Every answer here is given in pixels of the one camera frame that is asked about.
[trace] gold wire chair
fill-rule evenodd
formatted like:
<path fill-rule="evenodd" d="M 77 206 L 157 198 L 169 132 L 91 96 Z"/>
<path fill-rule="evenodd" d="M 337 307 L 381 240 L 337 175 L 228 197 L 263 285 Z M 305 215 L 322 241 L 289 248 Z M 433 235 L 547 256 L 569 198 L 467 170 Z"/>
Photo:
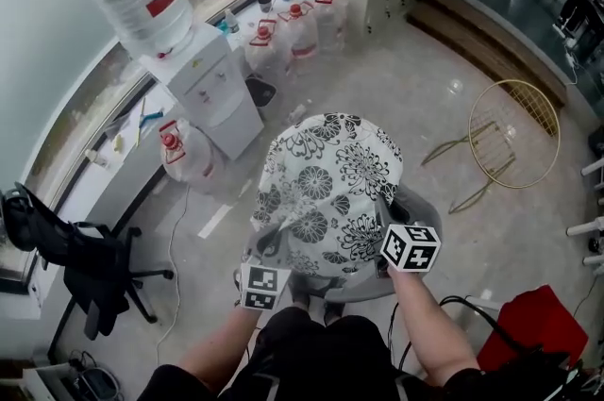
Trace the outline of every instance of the gold wire chair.
<path fill-rule="evenodd" d="M 468 134 L 440 144 L 422 166 L 464 142 L 470 144 L 476 163 L 488 179 L 480 190 L 451 205 L 449 214 L 473 207 L 493 183 L 519 190 L 544 179 L 560 151 L 560 123 L 556 110 L 539 89 L 509 79 L 496 82 L 477 99 L 470 113 Z"/>

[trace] cable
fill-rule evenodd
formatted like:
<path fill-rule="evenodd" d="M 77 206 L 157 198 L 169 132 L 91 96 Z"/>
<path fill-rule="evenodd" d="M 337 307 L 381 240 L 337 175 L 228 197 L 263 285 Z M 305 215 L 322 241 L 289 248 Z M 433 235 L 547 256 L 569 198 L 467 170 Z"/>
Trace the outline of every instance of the cable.
<path fill-rule="evenodd" d="M 191 185 L 188 185 L 187 192 L 185 194 L 185 208 L 182 211 L 180 218 L 178 218 L 178 220 L 176 220 L 176 223 L 174 223 L 174 227 L 172 228 L 172 234 L 170 235 L 170 242 L 168 243 L 168 258 L 170 259 L 170 263 L 172 264 L 172 268 L 174 270 L 175 283 L 176 283 L 176 312 L 174 314 L 174 320 L 172 321 L 172 324 L 170 325 L 170 327 L 168 327 L 168 330 L 166 330 L 165 334 L 161 337 L 161 339 L 159 339 L 158 343 L 155 346 L 155 359 L 156 359 L 156 364 L 158 366 L 159 366 L 159 345 L 161 343 L 163 343 L 165 341 L 165 339 L 170 335 L 170 332 L 172 332 L 172 329 L 176 325 L 176 320 L 178 319 L 178 312 L 180 311 L 180 285 L 178 283 L 178 269 L 176 267 L 176 264 L 174 262 L 174 257 L 172 255 L 172 243 L 174 242 L 174 234 L 176 233 L 176 227 L 180 223 L 180 220 L 182 220 L 185 217 L 185 215 L 187 214 L 187 209 L 189 208 L 189 192 L 190 191 L 191 191 Z"/>
<path fill-rule="evenodd" d="M 390 316 L 390 326 L 388 327 L 388 350 L 390 351 L 390 358 L 394 364 L 394 346 L 393 346 L 393 329 L 394 329 L 394 318 L 396 317 L 396 309 L 398 309 L 398 302 L 394 306 L 393 313 Z"/>
<path fill-rule="evenodd" d="M 74 353 L 79 353 L 79 359 L 74 357 Z M 72 352 L 69 353 L 69 357 L 67 358 L 67 361 L 70 364 L 72 364 L 73 366 L 76 364 L 75 361 L 77 361 L 80 364 L 81 368 L 86 370 L 86 369 L 90 369 L 88 362 L 86 362 L 86 358 L 88 358 L 89 360 L 92 361 L 92 364 L 94 365 L 94 367 L 98 367 L 96 360 L 92 357 L 90 352 L 80 351 L 79 349 L 72 350 Z"/>
<path fill-rule="evenodd" d="M 497 321 L 491 317 L 488 313 L 486 313 L 484 310 L 476 307 L 474 304 L 471 304 L 470 302 L 468 302 L 467 300 L 465 300 L 462 297 L 459 297 L 458 295 L 449 295 L 448 297 L 445 297 L 443 300 L 441 300 L 441 302 L 439 303 L 439 306 L 445 306 L 446 304 L 452 304 L 452 303 L 457 303 L 457 304 L 462 304 L 470 309 L 472 309 L 474 312 L 476 312 L 477 314 L 479 314 L 485 321 L 487 321 L 487 323 L 489 324 L 489 326 L 491 326 L 491 328 L 493 329 L 494 332 L 496 332 L 499 337 L 501 337 L 501 339 L 509 346 L 511 347 L 514 351 L 520 353 L 520 354 L 524 354 L 528 351 L 530 351 L 530 348 L 525 347 L 524 345 L 522 345 L 521 343 L 519 343 L 518 341 L 515 341 L 512 336 L 502 327 L 500 326 Z M 394 323 L 394 316 L 396 314 L 396 308 L 398 307 L 398 304 L 396 304 L 396 306 L 394 306 L 394 311 L 393 311 L 393 315 L 391 316 L 390 319 L 390 329 L 389 329 L 389 347 L 391 347 L 392 345 L 392 339 L 391 339 L 391 332 L 392 332 L 392 327 L 393 327 L 393 323 Z M 405 363 L 405 359 L 407 358 L 407 355 L 409 354 L 409 351 L 411 351 L 411 343 L 407 344 L 407 347 L 405 347 L 405 351 L 403 352 L 403 355 L 400 358 L 400 362 L 398 363 L 398 370 L 402 371 L 403 370 L 403 364 Z"/>
<path fill-rule="evenodd" d="M 594 278 L 594 283 L 592 284 L 592 287 L 590 287 L 589 291 L 587 292 L 587 295 L 585 295 L 582 300 L 579 302 L 579 305 L 577 306 L 577 308 L 575 309 L 575 311 L 573 312 L 573 319 L 575 318 L 575 316 L 577 315 L 577 312 L 579 312 L 579 307 L 581 307 L 581 304 L 583 302 L 585 302 L 587 300 L 587 298 L 590 296 L 590 294 L 592 293 L 592 290 L 594 289 L 594 287 L 596 286 L 596 281 L 597 281 L 597 277 Z"/>

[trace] floral fabric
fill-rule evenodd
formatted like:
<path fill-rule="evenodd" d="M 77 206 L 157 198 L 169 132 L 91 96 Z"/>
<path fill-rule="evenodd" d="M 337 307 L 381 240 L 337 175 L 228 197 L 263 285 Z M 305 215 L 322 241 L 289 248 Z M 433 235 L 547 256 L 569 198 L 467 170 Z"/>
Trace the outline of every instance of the floral fabric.
<path fill-rule="evenodd" d="M 403 173 L 400 149 L 358 116 L 330 113 L 272 141 L 252 215 L 254 228 L 288 229 L 288 263 L 309 276 L 354 273 L 381 240 L 374 202 L 390 205 Z"/>

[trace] forearm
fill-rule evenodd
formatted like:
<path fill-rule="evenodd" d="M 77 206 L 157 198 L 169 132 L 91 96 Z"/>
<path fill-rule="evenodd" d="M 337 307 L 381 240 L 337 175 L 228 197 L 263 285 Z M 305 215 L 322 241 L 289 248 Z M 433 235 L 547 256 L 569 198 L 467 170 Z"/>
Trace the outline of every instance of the forearm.
<path fill-rule="evenodd" d="M 462 369 L 476 368 L 472 347 L 416 274 L 393 275 L 399 308 L 418 360 L 440 386 Z"/>
<path fill-rule="evenodd" d="M 218 394 L 235 374 L 260 314 L 259 310 L 235 308 L 225 324 L 187 352 L 178 366 Z"/>

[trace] black office chair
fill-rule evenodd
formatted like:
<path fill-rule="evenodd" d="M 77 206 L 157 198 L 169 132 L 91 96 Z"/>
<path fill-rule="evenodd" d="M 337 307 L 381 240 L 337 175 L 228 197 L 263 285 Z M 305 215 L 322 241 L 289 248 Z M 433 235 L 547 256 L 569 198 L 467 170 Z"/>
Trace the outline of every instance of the black office chair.
<path fill-rule="evenodd" d="M 129 308 L 126 293 L 144 319 L 155 323 L 158 318 L 145 309 L 136 289 L 143 283 L 138 278 L 163 276 L 174 278 L 171 270 L 130 272 L 132 239 L 141 236 L 131 227 L 126 240 L 117 240 L 109 228 L 85 222 L 65 223 L 25 186 L 0 192 L 0 219 L 10 241 L 20 250 L 38 249 L 50 263 L 65 267 L 63 281 L 77 304 L 86 312 L 86 336 L 108 336 L 115 319 Z"/>

